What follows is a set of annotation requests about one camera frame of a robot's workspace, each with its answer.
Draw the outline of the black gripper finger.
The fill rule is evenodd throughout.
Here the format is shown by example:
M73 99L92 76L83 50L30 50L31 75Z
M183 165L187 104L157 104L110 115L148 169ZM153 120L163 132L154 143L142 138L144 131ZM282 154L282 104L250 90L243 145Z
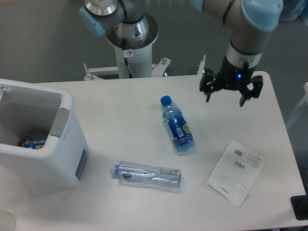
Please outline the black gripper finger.
M251 78L251 83L253 88L250 90L247 85L240 86L239 92L241 93L240 106L242 107L246 100L251 98L258 98L260 96L261 90L263 88L263 76L258 75Z
M222 90L222 87L220 72L214 73L212 70L206 69L199 84L199 90L206 96L206 102L209 102L213 92Z

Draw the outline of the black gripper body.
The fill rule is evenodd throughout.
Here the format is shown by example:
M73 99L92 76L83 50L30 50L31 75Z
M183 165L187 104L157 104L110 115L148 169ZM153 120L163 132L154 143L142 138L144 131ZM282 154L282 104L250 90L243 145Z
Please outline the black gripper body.
M238 90L241 93L250 91L247 85L251 83L251 77L255 69L256 67L250 67L249 63L236 67L225 56L216 78L218 88Z

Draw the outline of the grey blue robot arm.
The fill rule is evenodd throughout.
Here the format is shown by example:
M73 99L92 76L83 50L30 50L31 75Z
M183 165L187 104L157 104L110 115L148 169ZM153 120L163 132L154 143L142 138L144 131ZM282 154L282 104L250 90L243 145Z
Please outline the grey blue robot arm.
M258 98L262 76L253 76L266 46L268 33L251 15L261 14L261 3L247 0L195 0L207 13L233 30L220 71L203 72L200 91L210 97L221 89L241 93L240 105ZM79 16L95 35L106 35L114 46L121 78L152 77L152 44L158 36L157 23L146 14L140 0L86 0Z

